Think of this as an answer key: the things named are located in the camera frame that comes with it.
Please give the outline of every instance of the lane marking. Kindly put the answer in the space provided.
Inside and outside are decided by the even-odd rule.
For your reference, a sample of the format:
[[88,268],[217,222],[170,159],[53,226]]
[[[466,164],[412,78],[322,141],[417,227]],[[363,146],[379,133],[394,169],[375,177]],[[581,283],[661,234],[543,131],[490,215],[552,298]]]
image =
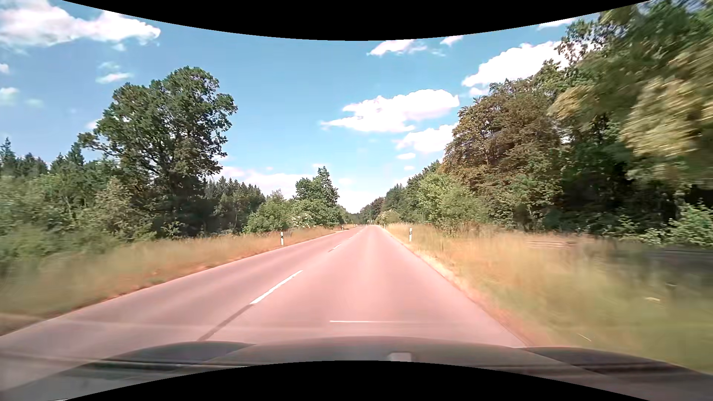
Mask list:
[[254,304],[260,302],[261,300],[265,299],[265,297],[267,297],[268,295],[270,295],[270,293],[271,293],[272,291],[275,291],[275,290],[278,289],[281,285],[283,285],[283,284],[285,284],[286,282],[290,281],[290,280],[293,279],[296,275],[298,275],[298,274],[300,274],[300,273],[302,273],[302,272],[303,272],[303,270],[300,270],[300,271],[298,271],[297,273],[295,273],[295,274],[289,276],[288,278],[285,278],[283,281],[280,281],[279,284],[277,284],[276,286],[270,288],[266,293],[262,294],[261,296],[255,298],[255,300],[253,300],[250,304],[251,304],[251,305],[254,305]]
[[330,320],[330,323],[421,323],[421,322],[403,322],[400,320]]
[[232,322],[232,321],[235,320],[238,316],[240,316],[240,315],[242,315],[243,313],[245,313],[246,310],[250,309],[250,307],[252,307],[252,306],[255,305],[256,303],[260,302],[263,298],[267,297],[272,291],[275,291],[279,286],[285,284],[285,283],[288,282],[290,279],[292,279],[294,276],[296,276],[296,275],[302,273],[302,271],[303,271],[303,270],[300,270],[300,271],[298,271],[297,273],[295,273],[295,274],[289,276],[288,278],[285,278],[282,282],[280,282],[280,284],[278,284],[278,285],[276,285],[276,286],[270,288],[269,291],[267,291],[266,293],[262,294],[261,296],[255,298],[255,300],[253,300],[251,303],[247,304],[246,306],[243,306],[242,308],[240,308],[240,310],[238,310],[236,313],[233,313],[228,319],[225,319],[225,320],[223,320],[222,322],[220,322],[220,324],[217,325],[217,326],[215,326],[211,331],[209,331],[208,333],[205,333],[204,335],[201,335],[201,336],[198,338],[198,341],[206,341],[208,338],[210,338],[210,337],[213,336],[215,333],[217,333],[218,330],[220,330],[220,329],[224,328],[225,326],[227,326],[228,323]]

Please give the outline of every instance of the white road line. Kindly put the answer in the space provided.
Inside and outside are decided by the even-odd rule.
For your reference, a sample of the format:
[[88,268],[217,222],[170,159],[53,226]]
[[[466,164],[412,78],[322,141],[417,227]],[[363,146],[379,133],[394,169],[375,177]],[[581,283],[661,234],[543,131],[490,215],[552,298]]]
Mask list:
[[278,289],[281,285],[283,285],[283,284],[285,284],[286,282],[288,282],[288,281],[290,281],[291,279],[293,279],[294,276],[296,276],[296,275],[302,273],[302,271],[303,271],[303,270],[300,270],[300,271],[298,271],[297,273],[295,273],[295,274],[289,276],[288,278],[285,278],[285,279],[284,279],[283,281],[281,281],[278,285],[276,285],[276,286],[270,288],[269,291],[267,291],[266,293],[262,294],[261,296],[255,298],[255,300],[252,301],[250,304],[251,304],[251,305],[254,305],[254,304],[260,302],[263,298],[267,297],[272,291],[275,291],[275,290]]
[[417,323],[402,322],[398,320],[330,320],[330,323]]

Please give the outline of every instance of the asphalt road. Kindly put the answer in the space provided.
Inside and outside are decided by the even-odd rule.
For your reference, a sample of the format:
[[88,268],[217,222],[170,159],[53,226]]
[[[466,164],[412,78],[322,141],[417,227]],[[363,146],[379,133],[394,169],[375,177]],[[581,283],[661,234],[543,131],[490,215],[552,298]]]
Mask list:
[[172,342],[403,335],[525,346],[378,226],[204,270],[0,337],[0,390]]

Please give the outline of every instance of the black border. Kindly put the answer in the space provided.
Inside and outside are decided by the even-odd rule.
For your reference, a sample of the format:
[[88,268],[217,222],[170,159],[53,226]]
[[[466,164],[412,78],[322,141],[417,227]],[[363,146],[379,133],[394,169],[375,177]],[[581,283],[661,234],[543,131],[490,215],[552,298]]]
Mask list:
[[587,16],[629,1],[324,2],[68,1],[126,16],[288,39],[384,41],[500,31]]
[[74,398],[75,400],[148,399],[231,400],[458,397],[482,400],[639,400],[584,385],[477,367],[384,361],[280,363],[237,367],[172,377]]

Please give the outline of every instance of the grass verge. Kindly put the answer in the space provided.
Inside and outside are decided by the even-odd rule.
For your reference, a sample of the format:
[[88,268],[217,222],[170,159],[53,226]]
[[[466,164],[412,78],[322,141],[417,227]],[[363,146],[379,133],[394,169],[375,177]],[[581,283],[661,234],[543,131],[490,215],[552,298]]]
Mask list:
[[[292,245],[341,231],[307,228],[285,233]],[[281,248],[279,233],[156,240],[107,253],[51,255],[0,282],[0,335],[141,288]]]
[[597,238],[478,229],[445,235],[405,224],[387,230],[534,345],[713,371],[711,273],[655,263],[641,245]]

